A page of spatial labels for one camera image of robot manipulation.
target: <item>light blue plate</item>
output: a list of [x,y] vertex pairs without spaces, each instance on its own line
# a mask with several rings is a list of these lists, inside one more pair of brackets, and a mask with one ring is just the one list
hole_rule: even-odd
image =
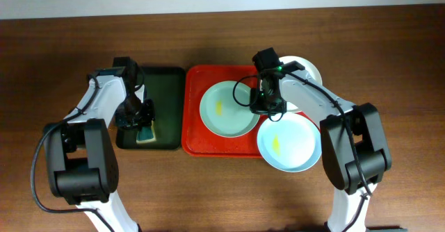
[[[210,87],[201,99],[200,115],[204,125],[216,135],[235,138],[251,131],[259,120],[259,115],[250,112],[249,107],[240,106],[233,98],[235,81],[224,81]],[[248,104],[250,88],[239,83],[235,91],[236,99]]]
[[264,121],[257,145],[264,160],[285,172],[309,169],[321,156],[320,131],[306,117],[294,113],[284,114],[278,122]]

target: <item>dark green tray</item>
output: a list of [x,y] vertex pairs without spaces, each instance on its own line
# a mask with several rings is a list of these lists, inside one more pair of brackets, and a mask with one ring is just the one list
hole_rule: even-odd
[[146,98],[154,102],[156,141],[137,144],[137,131],[118,130],[116,145],[121,149],[178,149],[181,146],[186,73],[179,67],[142,68]]

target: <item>tray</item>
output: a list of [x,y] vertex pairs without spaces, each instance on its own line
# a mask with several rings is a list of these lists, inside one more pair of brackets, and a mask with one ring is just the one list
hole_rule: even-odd
[[[221,81],[238,81],[256,73],[253,65],[197,65],[187,72],[181,139],[187,153],[192,156],[261,158],[257,132],[266,116],[261,116],[249,133],[237,138],[223,138],[212,133],[200,117],[201,98],[212,85]],[[243,83],[253,88],[257,80],[248,78]]]
[[156,141],[137,144],[137,131],[118,130],[116,145],[121,149],[174,150],[181,145],[182,106],[186,73],[179,67],[142,67],[147,98],[154,102]]

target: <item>yellow piece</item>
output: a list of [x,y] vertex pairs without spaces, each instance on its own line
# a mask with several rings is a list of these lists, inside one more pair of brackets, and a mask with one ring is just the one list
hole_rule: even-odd
[[216,102],[216,114],[217,115],[223,115],[223,103],[222,101]]
[[280,141],[278,141],[278,135],[275,135],[275,138],[273,138],[272,149],[277,156],[280,156]]

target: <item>wooden table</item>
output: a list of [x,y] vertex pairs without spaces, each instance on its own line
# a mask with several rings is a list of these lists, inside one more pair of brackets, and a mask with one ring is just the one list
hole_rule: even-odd
[[[312,61],[331,91],[378,107],[393,167],[366,224],[445,229],[444,5],[28,19],[1,21],[0,31],[0,231],[94,231],[84,214],[42,212],[29,186],[42,127],[79,102],[87,73],[115,56],[249,65],[267,47]],[[182,149],[115,152],[119,194],[144,231],[301,229],[330,215],[321,161],[290,174]],[[36,176],[42,202],[67,208],[49,191],[43,154]]]

